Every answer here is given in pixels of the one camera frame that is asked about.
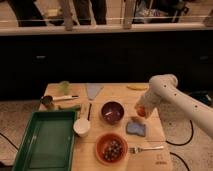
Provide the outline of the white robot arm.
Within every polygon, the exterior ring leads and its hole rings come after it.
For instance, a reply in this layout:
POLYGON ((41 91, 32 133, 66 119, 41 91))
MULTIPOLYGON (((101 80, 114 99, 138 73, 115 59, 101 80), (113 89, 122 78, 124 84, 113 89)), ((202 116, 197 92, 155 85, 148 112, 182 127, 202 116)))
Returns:
POLYGON ((139 116, 148 118, 162 100, 179 107, 186 116, 213 139, 213 109, 177 89, 173 74, 152 76, 148 90, 136 102, 139 116))

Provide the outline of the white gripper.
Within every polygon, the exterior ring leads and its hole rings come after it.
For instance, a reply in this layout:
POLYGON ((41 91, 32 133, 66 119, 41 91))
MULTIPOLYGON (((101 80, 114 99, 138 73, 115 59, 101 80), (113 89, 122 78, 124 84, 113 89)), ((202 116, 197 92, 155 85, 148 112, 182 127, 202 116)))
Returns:
POLYGON ((144 94, 141 95, 137 104, 145 108, 145 118, 149 118, 154 108, 156 108, 162 101, 162 97, 158 95, 152 88, 149 88, 144 94))

